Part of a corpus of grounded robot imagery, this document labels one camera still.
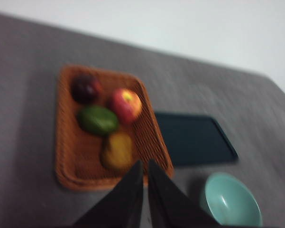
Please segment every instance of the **red apple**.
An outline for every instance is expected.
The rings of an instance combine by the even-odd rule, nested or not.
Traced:
[[[122,124],[130,124],[140,115],[142,104],[135,92],[120,88],[113,92],[110,108]]]

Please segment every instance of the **dark plum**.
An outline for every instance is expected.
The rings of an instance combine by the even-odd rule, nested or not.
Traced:
[[[71,85],[73,99],[81,104],[87,104],[96,99],[102,91],[99,80],[92,75],[79,75]]]

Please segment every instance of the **table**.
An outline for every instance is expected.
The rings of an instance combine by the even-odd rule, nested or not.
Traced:
[[[59,69],[68,63],[125,71],[146,85],[156,111],[208,114],[236,164],[176,168],[194,202],[206,176],[244,182],[264,225],[285,228],[285,94],[268,78],[0,15],[0,228],[70,225],[107,191],[71,192],[54,173]],[[141,227],[151,227],[144,193]]]

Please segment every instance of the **woven tray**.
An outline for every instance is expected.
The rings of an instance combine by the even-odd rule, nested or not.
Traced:
[[[106,106],[108,98],[116,88],[128,88],[138,94],[143,105],[141,115],[131,126],[120,128],[132,138],[135,160],[143,161],[145,183],[147,162],[150,159],[155,159],[171,177],[171,159],[143,83],[125,73],[84,66],[66,66],[61,71],[58,83],[56,174],[59,182],[72,190],[100,190],[114,187],[122,177],[120,173],[103,168],[100,163],[103,138],[86,133],[78,126],[75,115],[82,106],[72,99],[70,85],[72,79],[82,73],[96,76],[102,84],[104,92],[99,100],[94,102],[96,105]]]

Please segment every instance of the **green mango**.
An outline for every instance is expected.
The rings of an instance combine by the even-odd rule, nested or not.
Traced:
[[[118,129],[117,116],[107,108],[89,105],[77,114],[79,126],[92,134],[106,136]]]

